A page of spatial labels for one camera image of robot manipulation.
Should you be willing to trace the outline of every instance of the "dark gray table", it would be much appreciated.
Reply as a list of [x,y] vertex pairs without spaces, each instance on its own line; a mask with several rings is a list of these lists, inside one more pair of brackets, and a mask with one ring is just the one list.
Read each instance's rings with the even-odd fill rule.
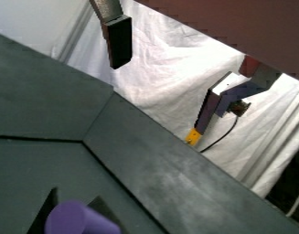
[[299,233],[105,83],[0,36],[0,233],[53,186],[101,196],[131,234]]

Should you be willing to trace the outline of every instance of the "purple object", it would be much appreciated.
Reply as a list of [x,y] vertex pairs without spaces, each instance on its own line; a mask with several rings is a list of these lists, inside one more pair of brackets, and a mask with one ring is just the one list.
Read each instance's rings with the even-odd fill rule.
[[121,234],[121,231],[81,202],[66,201],[49,213],[45,234]]

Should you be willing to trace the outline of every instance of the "wall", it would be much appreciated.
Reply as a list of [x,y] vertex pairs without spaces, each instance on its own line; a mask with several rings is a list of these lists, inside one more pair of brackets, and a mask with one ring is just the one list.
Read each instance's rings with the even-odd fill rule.
[[49,55],[82,0],[0,0],[0,34]]

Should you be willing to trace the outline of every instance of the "dark panel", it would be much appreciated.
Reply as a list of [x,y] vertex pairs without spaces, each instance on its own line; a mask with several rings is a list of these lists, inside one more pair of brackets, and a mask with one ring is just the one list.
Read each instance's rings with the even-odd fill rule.
[[161,234],[81,144],[0,140],[0,233],[26,233],[53,187],[60,202],[100,196],[129,234]]
[[112,87],[0,36],[0,135],[81,140]]
[[84,143],[172,234],[299,228],[117,94]]
[[299,0],[136,0],[299,79]]

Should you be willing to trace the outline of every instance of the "white fabric backdrop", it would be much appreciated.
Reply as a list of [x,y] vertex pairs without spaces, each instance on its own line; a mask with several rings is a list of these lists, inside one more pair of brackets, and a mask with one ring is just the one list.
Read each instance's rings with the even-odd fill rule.
[[[98,19],[92,15],[68,65],[109,83],[115,91],[184,139],[208,87],[228,70],[236,73],[243,54],[135,1],[123,0],[121,7],[133,19],[132,61],[116,70],[108,66],[106,42]],[[56,44],[53,57],[61,47],[62,41]],[[248,98],[249,110],[233,131],[204,152],[231,176],[236,177],[240,172],[298,91],[299,81],[282,75],[268,92]],[[212,119],[197,150],[220,138],[233,120],[232,114]],[[276,168],[252,187],[259,196],[263,197],[275,184],[298,146],[299,142],[291,144],[290,153],[276,159],[280,162]]]

